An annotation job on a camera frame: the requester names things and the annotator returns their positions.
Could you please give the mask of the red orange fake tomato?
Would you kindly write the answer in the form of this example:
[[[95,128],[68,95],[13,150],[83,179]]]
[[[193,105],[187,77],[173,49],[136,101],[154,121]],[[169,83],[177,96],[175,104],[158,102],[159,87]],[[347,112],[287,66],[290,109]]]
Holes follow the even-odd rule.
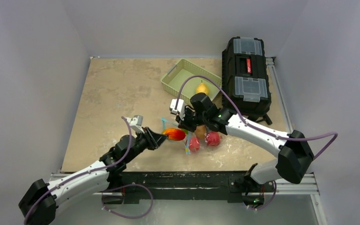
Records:
[[[186,133],[179,128],[166,128],[162,131],[162,134],[168,135],[170,141],[182,141],[186,138]]]

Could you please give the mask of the clear zip bag blue seal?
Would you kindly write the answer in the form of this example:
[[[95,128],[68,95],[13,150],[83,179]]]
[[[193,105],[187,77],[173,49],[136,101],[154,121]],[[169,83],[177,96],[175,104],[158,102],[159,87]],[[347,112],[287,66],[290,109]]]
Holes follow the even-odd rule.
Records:
[[[205,125],[196,127],[194,132],[178,128],[178,123],[173,118],[161,118],[162,134],[169,135],[170,142],[181,142],[186,154],[195,154],[203,150],[218,147],[222,136],[218,132],[211,131]]]

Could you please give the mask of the yellow fake lemon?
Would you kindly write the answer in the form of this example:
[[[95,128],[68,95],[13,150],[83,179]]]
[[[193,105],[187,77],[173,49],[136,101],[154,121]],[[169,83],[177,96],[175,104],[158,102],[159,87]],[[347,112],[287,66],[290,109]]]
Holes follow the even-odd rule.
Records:
[[[199,83],[199,85],[196,87],[195,89],[195,93],[198,94],[198,93],[204,93],[205,95],[209,95],[210,93],[210,90],[209,90],[209,87],[203,82],[201,81]]]

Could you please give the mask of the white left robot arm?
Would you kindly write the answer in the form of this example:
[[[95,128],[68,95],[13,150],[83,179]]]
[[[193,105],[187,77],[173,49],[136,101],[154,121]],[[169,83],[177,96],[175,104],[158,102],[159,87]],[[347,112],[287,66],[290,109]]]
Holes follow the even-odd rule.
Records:
[[[48,225],[75,200],[98,192],[124,191],[128,185],[121,173],[127,163],[144,150],[156,150],[168,137],[144,127],[136,136],[122,136],[99,160],[78,172],[49,183],[33,182],[19,202],[24,224]]]

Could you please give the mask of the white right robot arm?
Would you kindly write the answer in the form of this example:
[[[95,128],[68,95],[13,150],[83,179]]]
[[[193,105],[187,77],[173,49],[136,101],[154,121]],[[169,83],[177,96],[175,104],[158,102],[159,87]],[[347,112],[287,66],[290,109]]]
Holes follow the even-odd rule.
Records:
[[[291,133],[276,131],[250,121],[231,108],[218,108],[204,93],[192,96],[191,105],[182,99],[173,99],[170,111],[176,115],[180,128],[194,132],[197,126],[246,140],[275,157],[274,160],[252,166],[244,178],[251,191],[277,179],[299,184],[313,162],[314,155],[304,135],[297,130]]]

